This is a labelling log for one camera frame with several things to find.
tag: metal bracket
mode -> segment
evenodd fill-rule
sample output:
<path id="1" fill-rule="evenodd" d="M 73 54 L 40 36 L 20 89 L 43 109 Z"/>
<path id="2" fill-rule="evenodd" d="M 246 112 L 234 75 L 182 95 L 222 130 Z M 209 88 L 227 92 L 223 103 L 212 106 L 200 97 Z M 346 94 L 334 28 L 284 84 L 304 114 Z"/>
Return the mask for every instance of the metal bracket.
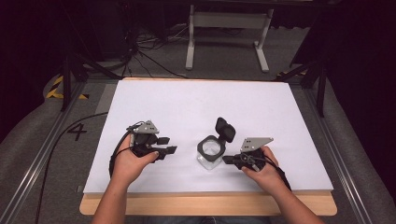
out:
<path id="1" fill-rule="evenodd" d="M 241 152 L 249 152 L 254 151 L 270 142 L 274 141 L 272 137 L 264 137 L 264 138 L 245 138 L 244 143 L 241 146 Z"/>
<path id="2" fill-rule="evenodd" d="M 160 130 L 155 127 L 155 125 L 151 122 L 151 120 L 148 120 L 144 122 L 142 125 L 134 129 L 135 133 L 159 133 Z"/>

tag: black curtain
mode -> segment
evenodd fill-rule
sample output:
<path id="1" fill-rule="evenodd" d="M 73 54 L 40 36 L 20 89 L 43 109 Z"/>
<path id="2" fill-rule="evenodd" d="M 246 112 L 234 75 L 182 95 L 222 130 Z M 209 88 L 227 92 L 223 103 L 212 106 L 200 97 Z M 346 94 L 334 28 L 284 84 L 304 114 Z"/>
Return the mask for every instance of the black curtain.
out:
<path id="1" fill-rule="evenodd" d="M 324 60 L 339 103 L 395 199 L 396 5 L 386 0 L 343 4 L 342 10 L 318 16 L 293 62 Z"/>
<path id="2" fill-rule="evenodd" d="M 66 49 L 100 59 L 84 4 L 0 2 L 0 142 L 44 102 L 43 89 L 61 70 Z"/>

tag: person's right hand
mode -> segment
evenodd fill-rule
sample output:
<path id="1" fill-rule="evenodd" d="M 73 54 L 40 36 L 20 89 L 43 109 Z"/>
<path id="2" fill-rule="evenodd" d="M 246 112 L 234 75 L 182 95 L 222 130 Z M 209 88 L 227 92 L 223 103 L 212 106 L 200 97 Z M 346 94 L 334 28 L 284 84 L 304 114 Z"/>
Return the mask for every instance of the person's right hand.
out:
<path id="1" fill-rule="evenodd" d="M 265 156 L 269 157 L 278 166 L 278 162 L 274 156 L 274 153 L 269 147 L 262 147 L 262 152 Z M 250 178 L 252 178 L 264 191 L 271 195 L 278 189 L 287 188 L 276 169 L 270 165 L 265 164 L 264 168 L 259 172 L 250 170 L 247 167 L 242 167 L 242 171 Z"/>

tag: gray carpet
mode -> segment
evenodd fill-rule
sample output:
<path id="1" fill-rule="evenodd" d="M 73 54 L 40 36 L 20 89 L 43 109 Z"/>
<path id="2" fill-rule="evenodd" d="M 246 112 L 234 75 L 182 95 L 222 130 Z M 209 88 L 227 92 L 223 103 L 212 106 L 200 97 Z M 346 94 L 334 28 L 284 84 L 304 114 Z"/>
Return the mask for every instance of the gray carpet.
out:
<path id="1" fill-rule="evenodd" d="M 203 30 L 197 33 L 192 71 L 184 69 L 187 53 L 186 40 L 144 52 L 169 70 L 186 74 L 191 78 L 270 80 L 277 73 L 289 70 L 289 63 L 305 34 L 306 30 L 300 29 L 269 31 L 264 45 L 264 53 L 270 66 L 270 73 L 267 74 L 260 71 L 255 50 L 251 47 L 255 36 L 259 35 L 255 31 L 246 30 L 235 36 L 218 30 Z M 147 58 L 141 58 L 139 55 L 136 57 L 147 67 L 152 76 L 173 77 Z M 131 73 L 127 69 L 125 76 L 148 76 L 148 72 L 135 59 L 131 60 L 129 68 Z M 109 109 L 115 85 L 108 83 L 114 83 L 114 81 L 103 79 L 103 76 L 98 74 L 91 75 L 91 78 L 83 91 L 89 94 L 90 98 L 76 102 L 65 125 Z M 315 120 L 314 111 L 308 105 L 304 91 L 295 85 L 291 88 L 334 185 L 332 195 L 338 213 L 333 217 L 323 219 L 326 223 L 359 223 L 334 168 L 329 148 Z M 0 211 L 6 209 L 24 173 L 46 139 L 61 106 L 60 99 L 47 99 L 42 106 L 23 119 L 0 145 Z M 341 150 L 373 223 L 396 223 L 396 209 L 393 201 L 364 153 L 329 83 L 325 95 L 325 116 L 335 143 Z M 39 223 L 88 223 L 91 221 L 91 217 L 83 216 L 78 211 L 82 197 L 78 186 L 85 184 L 105 121 L 106 116 L 84 120 L 81 123 L 87 132 L 82 134 L 78 141 L 75 141 L 74 133 L 66 133 L 58 143 L 50 161 Z M 42 177 L 43 172 L 35 182 L 14 223 L 35 223 L 35 210 Z M 283 217 L 271 219 L 273 223 L 285 223 Z M 142 217 L 127 217 L 127 223 L 141 223 L 141 220 Z"/>

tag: finger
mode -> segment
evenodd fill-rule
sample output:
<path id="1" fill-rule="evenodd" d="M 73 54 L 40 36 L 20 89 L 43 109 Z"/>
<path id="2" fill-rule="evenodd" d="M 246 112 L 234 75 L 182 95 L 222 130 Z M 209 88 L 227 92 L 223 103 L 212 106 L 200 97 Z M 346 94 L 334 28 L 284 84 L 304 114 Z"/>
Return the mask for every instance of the finger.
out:
<path id="1" fill-rule="evenodd" d="M 148 165 L 149 163 L 155 161 L 155 159 L 157 159 L 157 157 L 159 155 L 160 155 L 160 153 L 158 151 L 154 151 L 154 152 L 151 152 L 151 153 L 147 154 L 146 156 L 144 156 L 144 157 L 142 157 L 140 159 L 142 160 L 142 162 L 145 165 Z"/>
<path id="2" fill-rule="evenodd" d="M 256 172 L 250 170 L 249 168 L 247 168 L 246 166 L 242 167 L 242 171 L 245 173 L 245 175 L 247 175 L 250 178 L 253 178 L 253 175 L 256 173 Z"/>
<path id="3" fill-rule="evenodd" d="M 278 166 L 277 159 L 275 158 L 273 151 L 268 146 L 263 146 L 262 152 L 264 153 L 265 156 L 269 157 L 271 161 L 275 163 L 276 166 Z"/>

